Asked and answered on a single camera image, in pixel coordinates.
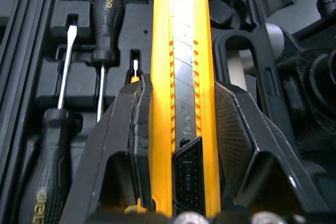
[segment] black plastic tray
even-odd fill
[[[39,147],[44,110],[57,105],[67,26],[73,19],[78,21],[78,36],[66,88],[66,108],[81,114],[83,125],[70,141],[72,177],[86,139],[96,124],[98,101],[97,72],[90,65],[95,43],[92,30],[93,0],[13,1],[14,8],[2,36],[0,51],[1,223],[17,222],[22,189],[29,175],[29,172],[26,174],[23,171],[29,170],[27,165],[35,159],[31,154]],[[230,38],[238,39],[228,42],[231,48],[250,48],[260,70],[257,74],[260,107],[286,137],[291,138],[293,133],[290,120],[287,120],[288,112],[261,6],[256,0],[223,1],[243,15],[239,16],[238,29],[212,29],[215,77],[229,82],[225,79],[225,55]],[[107,75],[107,107],[129,82],[133,59],[140,60],[141,73],[150,73],[151,69],[153,0],[124,2],[125,16],[118,40],[120,62],[110,68]]]

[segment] textured grip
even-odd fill
[[[122,0],[94,0],[96,48],[91,55],[91,64],[94,66],[109,67],[117,62],[117,37],[122,17]]]
[[[40,155],[25,189],[19,224],[57,224],[70,189],[69,138],[74,118],[66,110],[44,116]]]

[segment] yellow plastic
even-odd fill
[[[151,79],[151,183],[157,212],[172,215],[172,153],[175,151],[174,57],[171,0],[154,0]],[[208,0],[193,0],[196,134],[203,138],[206,215],[220,212],[214,105],[214,70]]]
[[[134,83],[136,81],[140,81],[140,78],[138,76],[132,76],[131,83]]]

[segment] metal bolt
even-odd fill
[[[287,224],[287,222],[272,212],[264,211],[253,215],[252,224]]]
[[[209,222],[196,212],[184,212],[174,220],[173,224],[209,224]]]

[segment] flathead screwdriver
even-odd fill
[[[117,39],[122,19],[122,0],[94,0],[93,23],[96,48],[91,55],[91,64],[100,73],[97,122],[104,111],[107,69],[118,62]]]
[[[57,224],[68,197],[71,185],[69,140],[78,120],[64,109],[64,100],[76,35],[77,26],[71,25],[58,105],[44,114],[43,139],[37,163],[23,194],[19,224]]]

